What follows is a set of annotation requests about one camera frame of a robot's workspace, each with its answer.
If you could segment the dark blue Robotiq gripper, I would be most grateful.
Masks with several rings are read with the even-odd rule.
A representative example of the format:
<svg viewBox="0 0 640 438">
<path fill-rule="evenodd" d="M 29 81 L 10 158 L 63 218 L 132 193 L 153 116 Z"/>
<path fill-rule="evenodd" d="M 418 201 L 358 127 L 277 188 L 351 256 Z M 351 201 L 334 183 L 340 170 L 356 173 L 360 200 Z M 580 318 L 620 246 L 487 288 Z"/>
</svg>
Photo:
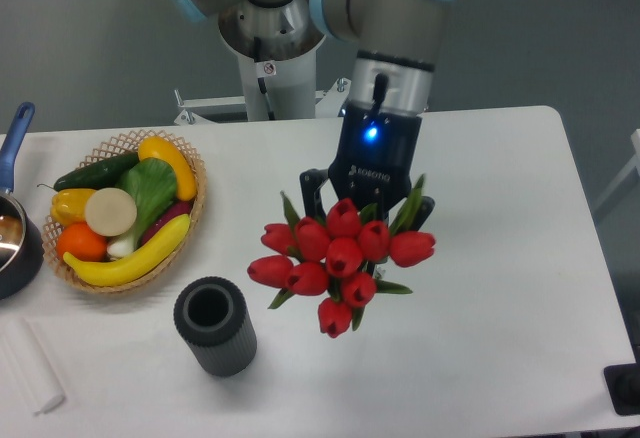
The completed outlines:
<svg viewBox="0 0 640 438">
<path fill-rule="evenodd" d="M 407 198 L 410 169 L 422 119 L 377 109 L 346 105 L 336 157 L 325 169 L 312 168 L 299 176 L 305 215 L 326 220 L 321 189 L 329 180 L 339 199 L 349 198 L 357 209 L 376 204 L 378 215 Z M 435 200 L 422 196 L 412 221 L 419 231 L 435 208 Z"/>
</svg>

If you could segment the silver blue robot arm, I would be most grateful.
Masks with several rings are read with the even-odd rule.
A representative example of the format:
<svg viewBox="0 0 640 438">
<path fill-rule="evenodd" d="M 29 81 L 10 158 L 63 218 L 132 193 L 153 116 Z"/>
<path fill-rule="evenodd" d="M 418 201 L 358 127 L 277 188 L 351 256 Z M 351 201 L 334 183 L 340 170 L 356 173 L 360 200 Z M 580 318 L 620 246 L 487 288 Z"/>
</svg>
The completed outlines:
<svg viewBox="0 0 640 438">
<path fill-rule="evenodd" d="M 358 53 L 342 129 L 325 170 L 302 173 L 307 215 L 324 213 L 330 183 L 398 231 L 417 230 L 434 202 L 409 177 L 444 29 L 454 0 L 173 0 L 190 20 L 215 18 L 241 74 L 251 121 L 313 118 L 316 51 L 327 37 Z"/>
</svg>

